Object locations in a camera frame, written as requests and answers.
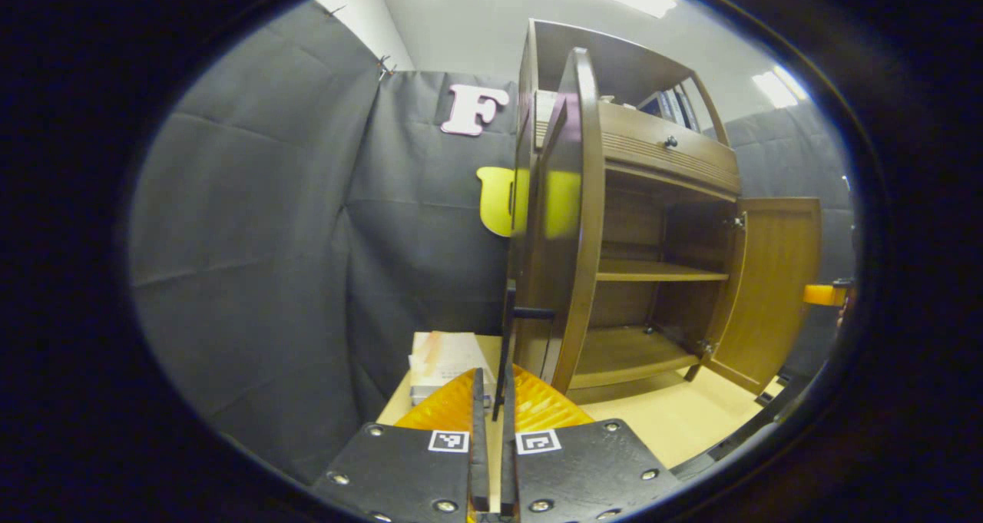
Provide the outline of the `wooden double-door shoe cabinet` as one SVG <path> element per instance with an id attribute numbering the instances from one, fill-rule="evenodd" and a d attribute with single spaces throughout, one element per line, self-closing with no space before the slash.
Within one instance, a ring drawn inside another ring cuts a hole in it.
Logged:
<path id="1" fill-rule="evenodd" d="M 650 94 L 681 84 L 699 121 L 699 134 L 730 146 L 715 105 L 693 69 L 600 31 L 531 19 L 518 79 L 517 148 L 508 206 L 509 286 L 515 285 L 521 272 L 529 172 L 538 158 L 531 138 L 534 125 L 524 114 L 524 100 L 536 90 L 558 91 L 569 51 L 576 47 L 589 51 L 600 101 L 639 111 L 637 106 Z M 741 197 L 729 202 L 606 170 L 599 263 L 603 258 L 650 260 L 728 274 L 730 229 L 723 222 L 741 198 L 755 197 L 742 187 Z M 603 402 L 642 393 L 663 376 L 692 382 L 707 369 L 697 341 L 707 338 L 723 283 L 597 281 L 581 354 L 568 390 L 562 393 L 575 401 Z"/>

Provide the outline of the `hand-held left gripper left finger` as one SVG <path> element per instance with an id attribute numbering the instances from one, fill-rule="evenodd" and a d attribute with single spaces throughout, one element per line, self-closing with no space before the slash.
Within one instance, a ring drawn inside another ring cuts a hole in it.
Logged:
<path id="1" fill-rule="evenodd" d="M 312 493 L 369 523 L 469 523 L 488 508 L 484 370 L 466 370 L 396 425 L 364 425 Z"/>

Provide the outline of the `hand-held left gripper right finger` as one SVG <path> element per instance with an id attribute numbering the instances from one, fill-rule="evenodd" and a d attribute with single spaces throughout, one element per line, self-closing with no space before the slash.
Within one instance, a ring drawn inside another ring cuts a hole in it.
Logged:
<path id="1" fill-rule="evenodd" d="M 517 523 L 614 523 L 680 482 L 623 419 L 593 419 L 512 366 L 502 393 L 501 509 Z"/>

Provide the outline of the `wooden cabinet shelf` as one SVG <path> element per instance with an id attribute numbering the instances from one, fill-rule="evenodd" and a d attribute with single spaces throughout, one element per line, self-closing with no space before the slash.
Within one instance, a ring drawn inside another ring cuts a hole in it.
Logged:
<path id="1" fill-rule="evenodd" d="M 657 263 L 650 260 L 617 260 L 603 258 L 597 268 L 599 282 L 659 283 L 659 282 L 715 282 L 727 281 L 730 275 L 681 266 L 672 263 Z"/>

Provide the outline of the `small ceiling light panel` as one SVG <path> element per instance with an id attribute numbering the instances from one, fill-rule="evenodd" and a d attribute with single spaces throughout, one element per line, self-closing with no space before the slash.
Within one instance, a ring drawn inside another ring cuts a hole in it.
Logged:
<path id="1" fill-rule="evenodd" d="M 810 101 L 804 87 L 780 65 L 775 65 L 762 74 L 752 75 L 751 80 L 776 109 L 786 109 Z"/>

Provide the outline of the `wooden cabinet drawer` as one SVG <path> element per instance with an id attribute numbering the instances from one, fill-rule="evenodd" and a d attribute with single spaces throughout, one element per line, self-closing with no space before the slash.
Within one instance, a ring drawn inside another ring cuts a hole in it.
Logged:
<path id="1" fill-rule="evenodd" d="M 524 114 L 534 125 L 533 150 L 548 193 L 573 198 L 584 180 L 599 184 L 606 170 L 663 181 L 734 202 L 741 197 L 734 149 L 663 118 L 600 101 L 581 121 L 579 100 L 565 104 L 559 131 L 550 118 L 556 93 L 526 95 Z"/>

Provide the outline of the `wooden cabinet door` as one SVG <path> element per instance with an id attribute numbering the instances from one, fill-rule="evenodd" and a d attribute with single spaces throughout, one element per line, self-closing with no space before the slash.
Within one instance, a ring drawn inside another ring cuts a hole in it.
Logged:
<path id="1" fill-rule="evenodd" d="M 530 193 L 525 253 L 507 287 L 494 415 L 514 363 L 568 390 L 594 300 L 604 221 L 600 98 L 586 48 L 572 48 L 556 91 Z"/>
<path id="2" fill-rule="evenodd" d="M 822 213 L 817 197 L 741 198 L 746 230 L 728 231 L 730 278 L 717 296 L 703 356 L 707 369 L 759 395 L 796 345 L 808 306 L 802 296 L 821 261 Z"/>

